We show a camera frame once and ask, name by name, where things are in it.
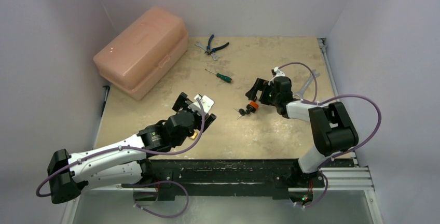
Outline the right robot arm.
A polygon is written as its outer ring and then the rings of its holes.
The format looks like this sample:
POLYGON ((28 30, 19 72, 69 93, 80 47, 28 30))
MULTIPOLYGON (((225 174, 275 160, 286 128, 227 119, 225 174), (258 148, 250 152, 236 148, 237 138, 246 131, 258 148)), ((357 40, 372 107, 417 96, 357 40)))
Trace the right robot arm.
POLYGON ((304 186, 331 155, 348 151, 359 143, 359 135, 341 102, 314 106, 295 99, 292 81, 286 76, 271 81, 257 78, 245 96, 251 101, 274 106, 284 118, 308 121, 314 145, 293 166, 291 179, 304 186))

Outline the orange padlock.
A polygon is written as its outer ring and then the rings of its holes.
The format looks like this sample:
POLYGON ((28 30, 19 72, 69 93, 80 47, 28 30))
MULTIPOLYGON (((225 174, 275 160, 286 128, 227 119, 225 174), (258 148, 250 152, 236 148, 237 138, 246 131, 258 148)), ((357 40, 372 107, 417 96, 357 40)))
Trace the orange padlock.
POLYGON ((254 102, 254 101, 250 101, 247 106, 246 106, 246 111, 250 112, 250 113, 255 113, 259 108, 259 105, 254 102))

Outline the black head key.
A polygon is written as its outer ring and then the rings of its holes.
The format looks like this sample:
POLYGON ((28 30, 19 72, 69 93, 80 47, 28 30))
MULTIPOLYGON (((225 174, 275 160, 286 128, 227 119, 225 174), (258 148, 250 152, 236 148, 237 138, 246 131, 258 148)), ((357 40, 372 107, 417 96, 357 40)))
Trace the black head key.
POLYGON ((239 116, 237 117, 237 120, 240 119, 243 116, 249 115, 251 113, 248 109, 239 108, 236 109, 236 111, 239 113, 239 116))

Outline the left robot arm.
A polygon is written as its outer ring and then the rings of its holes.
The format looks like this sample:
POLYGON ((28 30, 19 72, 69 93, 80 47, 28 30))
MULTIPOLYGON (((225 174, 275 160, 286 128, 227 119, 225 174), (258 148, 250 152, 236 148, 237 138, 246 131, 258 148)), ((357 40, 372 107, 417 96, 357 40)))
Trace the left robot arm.
POLYGON ((136 184, 149 187, 155 173, 149 170, 148 158, 177 154, 172 149, 193 136, 200 135, 215 121, 210 113, 215 102, 197 94, 190 100, 185 93, 176 99, 166 120, 147 126, 123 140, 90 151, 69 153, 60 149, 53 153, 47 167, 50 192, 46 195, 53 204, 61 204, 80 196, 85 190, 114 184, 136 184))

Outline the brass padlock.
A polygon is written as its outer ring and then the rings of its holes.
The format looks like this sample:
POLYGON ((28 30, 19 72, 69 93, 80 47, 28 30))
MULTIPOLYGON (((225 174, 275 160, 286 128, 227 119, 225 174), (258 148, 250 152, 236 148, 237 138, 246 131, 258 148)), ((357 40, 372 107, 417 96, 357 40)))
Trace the brass padlock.
POLYGON ((195 140, 196 137, 198 136, 198 134, 199 134, 198 132, 194 132, 194 134, 192 136, 190 136, 189 138, 192 140, 195 140))

